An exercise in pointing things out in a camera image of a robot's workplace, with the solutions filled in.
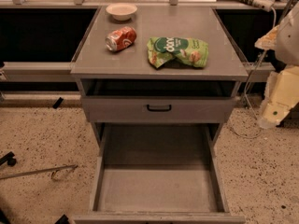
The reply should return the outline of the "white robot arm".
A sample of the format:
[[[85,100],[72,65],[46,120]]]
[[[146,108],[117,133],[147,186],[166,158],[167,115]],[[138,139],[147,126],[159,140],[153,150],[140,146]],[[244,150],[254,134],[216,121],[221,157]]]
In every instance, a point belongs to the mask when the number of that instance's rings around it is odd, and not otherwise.
[[[275,58],[286,64],[279,73],[270,73],[258,117],[261,128],[274,128],[299,104],[299,3],[279,25],[260,37],[255,47],[273,50]]]

